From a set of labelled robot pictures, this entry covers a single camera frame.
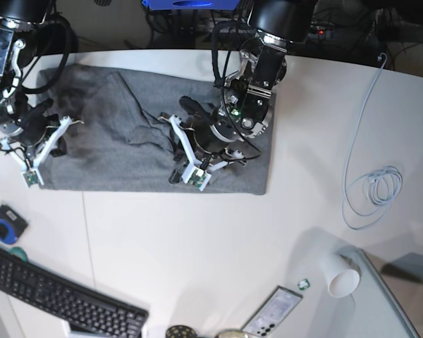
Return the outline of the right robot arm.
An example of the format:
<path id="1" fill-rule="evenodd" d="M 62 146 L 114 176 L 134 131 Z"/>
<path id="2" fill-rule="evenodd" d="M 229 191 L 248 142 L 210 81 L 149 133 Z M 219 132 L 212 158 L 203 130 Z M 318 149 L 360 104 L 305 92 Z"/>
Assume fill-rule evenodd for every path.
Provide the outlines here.
<path id="1" fill-rule="evenodd" d="M 32 68 L 56 43 L 63 52 L 55 73 L 40 87 L 26 87 Z M 71 26 L 55 1 L 0 1 L 0 128 L 11 144 L 19 143 L 26 158 L 34 157 L 61 126 L 59 118 L 47 115 L 52 99 L 31 106 L 28 97 L 56 84 L 72 47 Z"/>

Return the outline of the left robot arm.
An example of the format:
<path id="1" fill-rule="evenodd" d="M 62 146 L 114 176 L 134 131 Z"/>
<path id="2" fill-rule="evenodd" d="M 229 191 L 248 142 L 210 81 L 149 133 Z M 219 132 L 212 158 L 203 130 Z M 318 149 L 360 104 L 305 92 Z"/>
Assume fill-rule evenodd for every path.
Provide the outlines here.
<path id="1" fill-rule="evenodd" d="M 251 141 L 264 134 L 272 120 L 272 92 L 286 74 L 288 45 L 305 41 L 316 5 L 316 1 L 254 1 L 247 24 L 232 20 L 215 26 L 211 58 L 220 104 L 207 111 L 182 96 L 179 104 L 190 116 L 187 121 L 165 113 L 159 116 L 178 138 L 174 156 L 178 165 L 169 178 L 171 184 L 184 182 L 204 189 L 213 172 L 261 156 Z M 218 66 L 217 38 L 227 27 L 256 32 L 242 44 L 239 69 L 231 74 Z"/>

